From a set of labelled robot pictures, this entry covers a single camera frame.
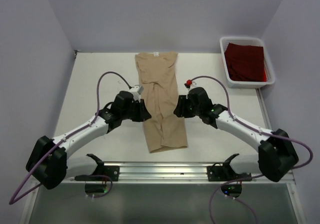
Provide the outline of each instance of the beige garment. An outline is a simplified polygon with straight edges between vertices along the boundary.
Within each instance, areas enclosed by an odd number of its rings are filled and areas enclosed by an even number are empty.
[[[152,118],[143,123],[149,152],[186,148],[185,119],[174,110],[178,103],[175,61],[177,53],[140,53],[135,56],[139,81],[144,87],[141,97]]]

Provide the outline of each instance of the black mount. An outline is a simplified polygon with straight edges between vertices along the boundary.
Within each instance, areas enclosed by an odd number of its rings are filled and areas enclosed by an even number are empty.
[[[231,181],[239,178],[250,178],[251,174],[237,174],[234,172],[234,170],[230,166],[230,162],[233,158],[238,156],[239,153],[233,154],[231,157],[229,157],[227,160],[225,160],[223,163],[215,163],[212,166],[208,166],[206,168],[206,174],[208,176],[209,182],[226,182]]]
[[[282,137],[289,137],[281,129],[272,133]],[[273,182],[280,181],[299,161],[299,157],[290,141],[269,137],[266,141],[261,141],[260,144],[258,147],[259,169],[263,175]]]
[[[143,99],[134,101],[134,95],[127,91],[120,91],[114,99],[111,108],[104,107],[99,116],[108,123],[108,133],[119,127],[123,120],[144,122],[151,118]]]
[[[216,119],[226,110],[228,109],[221,104],[212,104],[204,88],[197,87],[191,89],[188,96],[179,95],[178,104],[173,113],[177,117],[184,118],[199,116],[205,124],[217,128]]]
[[[30,170],[54,146],[53,139],[43,136],[37,140],[25,169]],[[67,153],[64,148],[55,149],[34,171],[33,176],[52,189],[58,186],[67,174]]]
[[[97,167],[91,175],[104,175],[111,178],[113,182],[117,182],[119,179],[120,167],[119,166],[105,166],[104,162],[93,154],[87,154],[95,160]],[[101,177],[88,177],[88,175],[80,175],[74,178],[76,181],[104,181]]]
[[[134,122],[143,122],[151,118],[150,113],[147,111],[143,99],[134,101],[134,96],[130,92],[121,91],[114,99],[111,108],[105,106],[99,111],[98,115],[105,119],[108,123],[108,131],[121,125],[125,119],[130,119]],[[28,172],[35,166],[35,164],[55,145],[53,139],[47,136],[39,138],[33,148],[33,151],[26,164]],[[33,172],[33,176],[42,183],[47,189],[53,189],[59,185],[67,174],[67,153],[65,148],[56,148]],[[117,181],[119,177],[118,166],[103,166],[98,164],[97,173],[104,173],[113,181]]]

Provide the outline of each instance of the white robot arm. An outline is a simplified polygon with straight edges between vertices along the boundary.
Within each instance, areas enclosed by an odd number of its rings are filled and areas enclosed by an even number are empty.
[[[288,137],[286,132],[280,129],[273,132],[251,124],[234,114],[231,116],[226,107],[212,104],[203,88],[195,85],[188,88],[188,95],[179,96],[174,114],[185,118],[199,116],[205,124],[238,137],[257,151],[256,155],[234,154],[219,165],[209,167],[208,173],[213,173],[224,180],[248,177],[248,173],[262,173],[270,180],[278,182],[298,162],[298,156],[291,142],[263,134]],[[27,171],[30,172],[44,154],[62,140],[63,143],[32,174],[47,189],[56,187],[63,179],[69,177],[105,175],[104,163],[93,154],[77,159],[69,160],[69,158],[76,150],[93,139],[120,126],[122,120],[131,119],[135,122],[143,122],[149,119],[151,115],[146,110],[144,101],[140,100],[142,90],[143,88],[137,85],[129,92],[121,91],[110,109],[106,105],[98,115],[93,116],[78,128],[53,139],[46,136],[40,138],[26,165]],[[239,124],[235,118],[258,129],[260,133],[253,132],[250,128]],[[88,127],[72,135],[75,130],[85,125]]]
[[[132,87],[129,92],[121,91],[115,97],[110,109],[107,104],[79,127],[53,139],[46,136],[39,138],[27,162],[27,171],[30,172],[48,150],[62,142],[38,164],[32,174],[47,189],[55,188],[63,179],[69,177],[105,175],[103,162],[93,154],[71,160],[69,158],[93,139],[120,126],[123,120],[143,122],[151,118],[144,100],[140,99],[142,91],[143,87],[139,85]]]
[[[188,95],[179,96],[174,114],[185,118],[199,116],[205,124],[238,137],[257,151],[254,155],[234,154],[220,165],[213,165],[208,173],[227,181],[246,177],[247,173],[262,173],[278,182],[299,161],[291,141],[285,140],[289,137],[285,131],[258,127],[221,104],[212,104],[207,92],[195,83],[190,81],[185,86]],[[272,135],[284,137],[284,140]]]

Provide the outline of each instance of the purple cable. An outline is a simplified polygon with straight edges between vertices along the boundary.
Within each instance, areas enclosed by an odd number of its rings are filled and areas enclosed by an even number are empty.
[[[210,200],[209,200],[209,213],[210,213],[210,218],[211,218],[212,223],[213,223],[213,224],[216,223],[216,222],[215,222],[215,219],[214,219],[214,217],[213,217],[213,215],[212,215],[212,211],[211,211],[211,209],[212,209],[212,206],[211,206],[211,205],[212,205],[212,200],[213,200],[215,194],[217,193],[217,191],[218,191],[222,186],[227,185],[227,184],[229,184],[229,183],[233,183],[233,182],[246,181],[246,180],[255,179],[255,178],[260,178],[260,177],[263,177],[263,175],[261,174],[261,175],[257,175],[257,176],[253,176],[253,177],[239,178],[239,179],[227,181],[227,182],[225,182],[225,183],[220,184],[219,187],[217,187],[217,188],[214,190],[214,192],[211,194]],[[258,220],[258,217],[257,217],[256,212],[254,211],[254,209],[253,209],[251,206],[249,206],[249,204],[245,203],[244,201],[242,201],[242,200],[239,199],[239,198],[237,198],[237,199],[235,199],[235,200],[238,201],[238,202],[240,202],[240,203],[242,203],[242,204],[244,204],[245,206],[247,206],[247,207],[250,209],[250,211],[253,213],[253,215],[254,215],[255,223],[259,223],[259,220]]]
[[[212,80],[218,82],[218,83],[221,85],[221,87],[224,89],[224,92],[226,93],[226,94],[225,94],[225,95],[226,95],[226,101],[227,101],[226,103],[227,103],[229,115],[233,118],[234,116],[233,116],[233,114],[232,114],[232,112],[231,112],[231,109],[230,109],[229,94],[228,94],[228,91],[227,91],[226,87],[224,86],[224,84],[221,83],[221,81],[217,80],[216,78],[213,78],[213,77],[211,77],[211,76],[205,76],[205,75],[204,75],[204,76],[195,77],[195,78],[191,79],[191,81],[194,81],[194,80],[196,80],[196,79],[198,79],[198,78],[209,78],[209,79],[212,79]],[[252,130],[252,131],[254,131],[254,132],[260,133],[258,129],[255,129],[255,128],[251,127],[250,125],[248,125],[248,124],[240,121],[240,120],[237,119],[237,118],[235,118],[235,121],[237,121],[237,122],[240,123],[241,125],[245,126],[246,128],[249,128],[250,130]],[[279,138],[279,139],[282,139],[282,140],[286,140],[286,141],[298,143],[298,144],[300,144],[301,146],[305,147],[305,148],[309,151],[309,154],[310,154],[309,159],[308,159],[305,163],[302,163],[302,164],[300,164],[300,165],[297,165],[297,166],[293,167],[292,169],[302,168],[302,167],[308,165],[308,164],[312,161],[312,159],[314,158],[314,153],[312,152],[311,148],[310,148],[307,144],[305,144],[305,143],[303,143],[303,142],[301,142],[301,141],[298,141],[298,140],[292,139],[292,138],[287,138],[287,137],[279,136],[279,135],[274,135],[274,134],[266,133],[266,132],[261,132],[261,134],[266,135],[266,136],[269,136],[269,137],[273,137],[273,138]]]
[[[224,89],[224,92],[226,93],[225,96],[226,96],[226,101],[227,101],[226,103],[227,103],[229,115],[230,115],[232,118],[234,118],[234,116],[233,116],[233,114],[232,114],[232,112],[231,112],[231,109],[230,109],[229,94],[228,94],[228,91],[227,91],[226,87],[224,86],[224,84],[223,84],[221,81],[219,81],[218,79],[213,78],[213,77],[211,77],[211,76],[206,76],[206,75],[197,76],[197,77],[191,79],[191,81],[194,81],[194,80],[199,79],[199,78],[209,78],[209,79],[212,79],[212,80],[216,81],[218,84],[221,85],[221,87]],[[239,119],[237,119],[237,118],[234,118],[234,119],[235,119],[238,123],[240,123],[241,125],[245,126],[246,128],[248,128],[248,129],[250,129],[250,130],[252,130],[252,131],[254,131],[254,132],[260,133],[260,131],[259,131],[258,129],[255,129],[255,128],[251,127],[250,125],[242,122],[241,120],[239,120]],[[302,167],[308,165],[308,164],[312,161],[312,159],[314,158],[314,154],[313,154],[311,148],[310,148],[308,145],[306,145],[305,143],[303,143],[303,142],[301,142],[301,141],[299,141],[299,140],[292,139],[292,138],[287,138],[287,137],[282,137],[282,136],[279,136],[279,135],[274,135],[274,134],[270,134],[270,133],[266,133],[266,132],[261,132],[261,134],[264,134],[264,135],[266,135],[266,136],[273,137],[273,138],[279,138],[279,139],[282,139],[282,140],[286,140],[286,141],[298,143],[298,144],[300,144],[301,146],[305,147],[305,148],[309,151],[309,155],[310,155],[310,156],[309,156],[309,159],[308,159],[305,163],[302,163],[302,164],[300,164],[300,165],[294,166],[292,169],[302,168]],[[252,179],[254,179],[254,178],[260,178],[260,177],[262,177],[262,176],[263,176],[263,175],[258,175],[258,176],[252,177]],[[213,223],[215,223],[215,221],[214,221],[214,218],[213,218],[213,215],[212,215],[212,211],[211,211],[211,202],[212,202],[212,200],[213,200],[214,195],[216,194],[216,192],[217,192],[222,186],[224,186],[224,185],[226,185],[226,184],[233,183],[233,182],[238,182],[238,181],[243,181],[243,180],[247,180],[247,179],[249,179],[249,178],[231,180],[231,181],[228,181],[228,182],[225,182],[225,183],[221,184],[217,189],[215,189],[215,191],[214,191],[214,192],[212,193],[212,195],[210,196],[210,201],[209,201],[209,213],[210,213],[211,221],[212,221]],[[253,208],[250,207],[247,203],[245,203],[245,202],[242,201],[242,200],[239,200],[239,199],[236,199],[236,200],[239,201],[239,202],[241,202],[242,204],[246,205],[246,206],[252,211],[252,213],[254,214],[255,222],[256,222],[256,223],[259,223],[258,218],[257,218],[256,213],[255,213],[255,211],[253,210]]]
[[[100,109],[100,99],[99,99],[99,86],[100,86],[100,82],[102,80],[102,78],[107,75],[107,74],[115,74],[117,76],[119,76],[125,83],[126,85],[131,88],[131,86],[128,84],[128,82],[118,73],[113,72],[113,71],[108,71],[105,72],[103,75],[101,75],[101,77],[98,80],[97,83],[97,87],[96,87],[96,101],[97,101],[97,111],[95,113],[95,117],[92,120],[92,122],[90,124],[86,124],[81,128],[76,129],[75,131],[73,131],[72,133],[69,133],[68,135],[66,135],[65,139],[69,139],[71,136],[73,136],[74,134],[86,129],[87,127],[89,127],[90,125],[92,125],[98,118],[99,115],[99,109]],[[17,197],[18,193],[21,191],[21,189],[24,187],[24,185],[27,183],[28,179],[31,177],[31,175],[34,173],[34,171],[36,170],[36,168],[55,150],[57,149],[64,141],[60,140],[57,144],[55,144],[49,151],[47,151],[47,153],[34,165],[34,167],[30,170],[30,172],[26,175],[26,177],[23,179],[23,181],[21,182],[21,184],[18,186],[17,190],[14,192],[14,194],[12,195],[10,201],[9,201],[9,205],[12,205],[14,203],[16,203],[17,201],[19,201],[21,198],[25,197],[26,195],[28,195],[30,192],[32,192],[33,190],[35,190],[36,188],[40,187],[41,184],[36,185],[35,187],[31,188],[30,190],[26,191],[25,193],[21,194],[19,197]]]

